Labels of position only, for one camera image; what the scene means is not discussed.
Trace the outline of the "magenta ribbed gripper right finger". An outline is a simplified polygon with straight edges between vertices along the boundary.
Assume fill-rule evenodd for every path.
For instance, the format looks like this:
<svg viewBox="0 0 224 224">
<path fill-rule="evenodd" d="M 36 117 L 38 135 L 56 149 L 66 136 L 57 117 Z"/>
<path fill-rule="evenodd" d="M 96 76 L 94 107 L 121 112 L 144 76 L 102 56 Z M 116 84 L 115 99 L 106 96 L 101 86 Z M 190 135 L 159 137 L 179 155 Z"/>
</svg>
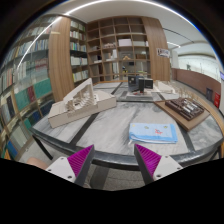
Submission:
<svg viewBox="0 0 224 224">
<path fill-rule="evenodd" d="M 134 155 L 145 184 L 150 184 L 182 169 L 182 166 L 172 157 L 161 156 L 139 144 L 134 145 Z"/>
</svg>

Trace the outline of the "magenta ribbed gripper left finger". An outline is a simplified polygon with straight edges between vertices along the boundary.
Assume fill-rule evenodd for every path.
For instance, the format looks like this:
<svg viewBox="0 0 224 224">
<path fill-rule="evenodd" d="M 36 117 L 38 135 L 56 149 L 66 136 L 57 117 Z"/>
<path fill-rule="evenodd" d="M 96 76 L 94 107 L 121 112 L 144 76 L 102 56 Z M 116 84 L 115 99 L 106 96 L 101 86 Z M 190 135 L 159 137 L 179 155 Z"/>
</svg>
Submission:
<svg viewBox="0 0 224 224">
<path fill-rule="evenodd" d="M 78 186 L 83 186 L 94 154 L 94 146 L 90 145 L 69 157 L 59 157 L 47 168 L 47 171 Z"/>
</svg>

